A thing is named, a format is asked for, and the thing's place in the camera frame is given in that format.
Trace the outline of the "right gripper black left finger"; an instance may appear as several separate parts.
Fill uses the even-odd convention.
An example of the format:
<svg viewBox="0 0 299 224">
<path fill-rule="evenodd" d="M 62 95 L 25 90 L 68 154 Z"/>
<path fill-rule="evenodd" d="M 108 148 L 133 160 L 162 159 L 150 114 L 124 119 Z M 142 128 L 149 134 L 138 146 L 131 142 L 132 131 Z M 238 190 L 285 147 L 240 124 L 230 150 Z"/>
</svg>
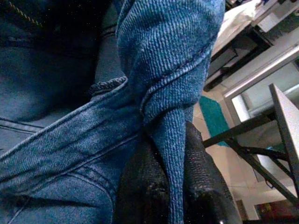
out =
<svg viewBox="0 0 299 224">
<path fill-rule="evenodd" d="M 115 224 L 166 224 L 169 181 L 151 138 L 141 137 L 121 174 L 114 212 Z"/>
</svg>

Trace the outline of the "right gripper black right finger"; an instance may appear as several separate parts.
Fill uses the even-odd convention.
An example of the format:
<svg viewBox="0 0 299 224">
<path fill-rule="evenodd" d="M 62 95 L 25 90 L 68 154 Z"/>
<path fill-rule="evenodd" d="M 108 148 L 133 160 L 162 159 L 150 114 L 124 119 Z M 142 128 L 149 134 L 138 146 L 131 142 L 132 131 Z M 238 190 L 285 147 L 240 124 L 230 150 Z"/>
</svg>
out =
<svg viewBox="0 0 299 224">
<path fill-rule="evenodd" d="M 203 146 L 201 133 L 186 123 L 184 162 L 184 222 L 240 224 L 227 184 Z"/>
</svg>

